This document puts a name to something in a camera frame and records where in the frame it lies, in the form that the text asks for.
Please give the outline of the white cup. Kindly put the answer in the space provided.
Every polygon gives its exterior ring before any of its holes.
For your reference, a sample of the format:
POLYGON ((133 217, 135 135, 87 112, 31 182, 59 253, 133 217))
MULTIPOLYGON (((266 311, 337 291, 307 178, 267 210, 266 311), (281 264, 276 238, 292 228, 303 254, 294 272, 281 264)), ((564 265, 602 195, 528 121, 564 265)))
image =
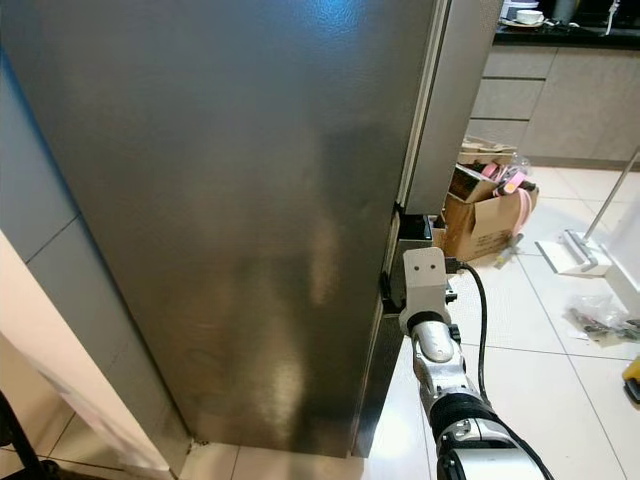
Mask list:
POLYGON ((543 24, 547 22, 545 15, 541 13, 540 10, 535 9, 511 10, 506 19, 509 23, 513 24, 513 26, 530 28, 543 26, 543 24))

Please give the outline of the steel fridge main door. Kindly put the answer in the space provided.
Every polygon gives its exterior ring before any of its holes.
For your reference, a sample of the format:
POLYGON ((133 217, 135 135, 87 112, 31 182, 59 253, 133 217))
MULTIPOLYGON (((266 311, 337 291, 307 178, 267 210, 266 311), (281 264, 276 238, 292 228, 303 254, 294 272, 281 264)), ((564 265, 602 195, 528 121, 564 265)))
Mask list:
MULTIPOLYGON (((390 241, 388 259, 381 271, 403 270, 403 253, 416 248, 433 246, 434 216, 407 215, 397 212, 393 221, 392 241, 390 241)), ((369 358, 367 358, 367 371, 364 379, 364 389, 361 393, 360 407, 355 430, 355 440, 349 453, 352 456, 367 458, 372 451, 372 444, 378 422, 387 403, 388 390, 396 370, 398 357, 404 340, 399 319, 401 315, 384 315, 381 306, 378 278, 379 308, 378 320, 374 324, 372 343, 369 358)))

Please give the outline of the grey kitchen cabinets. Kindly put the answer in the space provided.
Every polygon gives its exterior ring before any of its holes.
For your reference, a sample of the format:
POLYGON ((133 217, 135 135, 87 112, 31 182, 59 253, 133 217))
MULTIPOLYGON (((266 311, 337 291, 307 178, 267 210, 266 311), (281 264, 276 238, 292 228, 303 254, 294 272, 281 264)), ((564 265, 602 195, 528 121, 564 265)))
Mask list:
POLYGON ((627 163, 640 147, 640 26, 498 26, 467 133, 550 166, 627 163))

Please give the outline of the stainless steel fridge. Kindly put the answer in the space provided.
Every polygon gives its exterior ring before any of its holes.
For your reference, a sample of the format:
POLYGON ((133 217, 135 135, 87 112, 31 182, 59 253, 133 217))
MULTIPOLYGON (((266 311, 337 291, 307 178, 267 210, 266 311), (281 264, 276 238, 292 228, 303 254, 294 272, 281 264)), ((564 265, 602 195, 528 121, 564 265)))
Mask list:
POLYGON ((3 51, 187 430, 348 457, 433 0, 6 0, 3 51))

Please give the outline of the brown cardboard box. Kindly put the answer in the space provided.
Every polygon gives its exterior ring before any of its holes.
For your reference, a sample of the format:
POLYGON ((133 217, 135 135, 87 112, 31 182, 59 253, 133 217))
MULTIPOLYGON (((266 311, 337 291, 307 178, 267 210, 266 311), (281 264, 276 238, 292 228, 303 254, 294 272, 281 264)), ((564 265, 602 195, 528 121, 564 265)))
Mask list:
POLYGON ((534 192, 518 189, 515 195, 490 196, 494 184, 481 174, 490 163, 529 166, 529 179, 534 182, 530 161, 518 154, 515 146, 467 134, 443 207, 445 255, 471 261, 520 242, 538 204, 539 187, 534 192))

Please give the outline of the white flat mop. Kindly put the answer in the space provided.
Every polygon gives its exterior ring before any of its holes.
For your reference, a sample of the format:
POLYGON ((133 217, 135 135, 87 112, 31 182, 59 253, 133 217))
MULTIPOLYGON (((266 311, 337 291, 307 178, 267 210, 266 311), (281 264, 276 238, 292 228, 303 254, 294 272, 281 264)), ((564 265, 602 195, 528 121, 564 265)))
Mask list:
POLYGON ((595 241, 594 233, 604 218, 608 207, 613 204, 614 197, 621 191, 626 182, 628 173, 634 169, 636 161, 640 160, 640 146, 637 146, 631 159, 623 166, 622 173, 618 175, 611 192, 605 197, 602 209, 591 221, 590 227, 581 230, 562 230, 554 241, 539 241, 535 243, 540 255, 550 264, 554 273, 568 276, 580 276, 580 278, 603 278, 609 271, 616 268, 611 253, 607 248, 595 241))

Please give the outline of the clear plastic bag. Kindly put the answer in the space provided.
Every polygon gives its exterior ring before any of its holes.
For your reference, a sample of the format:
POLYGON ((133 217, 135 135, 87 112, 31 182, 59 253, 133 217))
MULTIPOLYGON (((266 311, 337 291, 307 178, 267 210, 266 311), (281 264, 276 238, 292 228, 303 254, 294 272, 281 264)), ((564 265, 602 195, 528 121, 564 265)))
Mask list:
POLYGON ((567 303, 570 319, 591 338, 614 337, 640 342, 640 317, 609 294, 576 294, 567 303))

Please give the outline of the pink packet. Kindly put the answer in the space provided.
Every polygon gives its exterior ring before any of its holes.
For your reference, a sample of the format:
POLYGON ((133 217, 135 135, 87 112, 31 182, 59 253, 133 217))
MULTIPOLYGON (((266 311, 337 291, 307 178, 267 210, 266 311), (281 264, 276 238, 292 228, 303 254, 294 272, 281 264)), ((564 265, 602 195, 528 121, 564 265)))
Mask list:
POLYGON ((504 195, 515 195, 518 189, 534 192, 538 189, 538 184, 529 179, 529 166, 522 165, 502 165, 490 163, 481 169, 481 174, 494 184, 489 189, 489 195, 493 197, 504 195))

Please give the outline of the black folding chair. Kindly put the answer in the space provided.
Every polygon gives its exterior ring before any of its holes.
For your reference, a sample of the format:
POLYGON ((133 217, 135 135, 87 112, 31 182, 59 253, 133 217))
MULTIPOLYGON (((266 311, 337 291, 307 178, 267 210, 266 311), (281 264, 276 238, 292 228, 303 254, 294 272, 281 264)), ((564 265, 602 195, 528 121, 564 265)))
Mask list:
POLYGON ((41 460, 35 452, 35 448, 29 443, 26 431, 20 426, 18 417, 15 415, 13 407, 10 406, 8 398, 3 393, 1 398, 1 422, 0 439, 1 445, 12 445, 17 453, 22 468, 6 475, 3 480, 60 480, 60 467, 58 463, 51 460, 41 460))

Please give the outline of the yellow floor item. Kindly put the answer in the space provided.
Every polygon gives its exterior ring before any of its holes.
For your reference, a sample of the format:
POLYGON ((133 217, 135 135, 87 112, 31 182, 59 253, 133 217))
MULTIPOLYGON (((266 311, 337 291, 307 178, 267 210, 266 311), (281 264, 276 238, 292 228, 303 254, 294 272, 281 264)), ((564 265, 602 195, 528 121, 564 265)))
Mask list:
POLYGON ((630 401, 640 408, 640 355, 622 371, 623 392, 630 401))

